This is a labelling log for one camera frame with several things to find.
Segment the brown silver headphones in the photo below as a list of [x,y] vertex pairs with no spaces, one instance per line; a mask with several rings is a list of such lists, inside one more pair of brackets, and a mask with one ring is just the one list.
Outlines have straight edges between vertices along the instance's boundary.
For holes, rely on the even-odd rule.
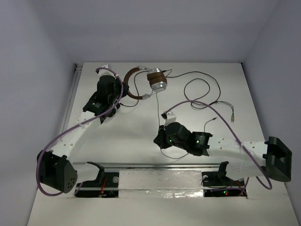
[[130,77],[134,73],[142,71],[143,69],[145,69],[147,71],[147,80],[149,82],[149,85],[150,85],[150,88],[152,89],[152,91],[154,91],[155,93],[159,93],[159,92],[166,90],[167,79],[166,79],[163,71],[160,68],[149,69],[149,68],[140,67],[140,66],[134,67],[126,73],[126,75],[123,79],[123,83],[125,85],[128,85],[128,81],[129,81]]

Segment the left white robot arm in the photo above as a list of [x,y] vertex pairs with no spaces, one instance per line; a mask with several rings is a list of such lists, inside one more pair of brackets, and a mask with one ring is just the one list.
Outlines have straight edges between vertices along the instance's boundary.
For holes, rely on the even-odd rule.
[[102,165],[87,161],[75,168],[73,163],[89,136],[107,117],[114,115],[127,91],[128,86],[116,74],[99,78],[97,90],[83,107],[77,123],[56,136],[38,154],[36,182],[41,193],[50,197],[77,194],[86,182],[95,186],[105,183]]

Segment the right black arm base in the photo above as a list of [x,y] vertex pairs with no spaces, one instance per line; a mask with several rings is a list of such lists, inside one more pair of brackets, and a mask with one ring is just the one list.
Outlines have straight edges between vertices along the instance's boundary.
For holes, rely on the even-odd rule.
[[244,180],[232,180],[218,177],[217,171],[202,172],[204,197],[247,197]]

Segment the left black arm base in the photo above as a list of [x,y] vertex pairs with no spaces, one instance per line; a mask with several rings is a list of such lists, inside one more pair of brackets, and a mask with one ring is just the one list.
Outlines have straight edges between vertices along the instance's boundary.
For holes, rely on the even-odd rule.
[[119,172],[105,172],[103,182],[85,181],[75,194],[77,198],[118,198]]

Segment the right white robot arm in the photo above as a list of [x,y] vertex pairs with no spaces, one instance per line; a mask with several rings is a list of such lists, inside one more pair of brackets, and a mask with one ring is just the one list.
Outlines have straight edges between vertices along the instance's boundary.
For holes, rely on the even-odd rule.
[[261,175],[279,182],[291,181],[292,152],[277,137],[241,143],[206,132],[191,132],[180,123],[172,122],[159,127],[153,142],[161,149],[175,146],[194,156],[225,157],[217,173],[222,185]]

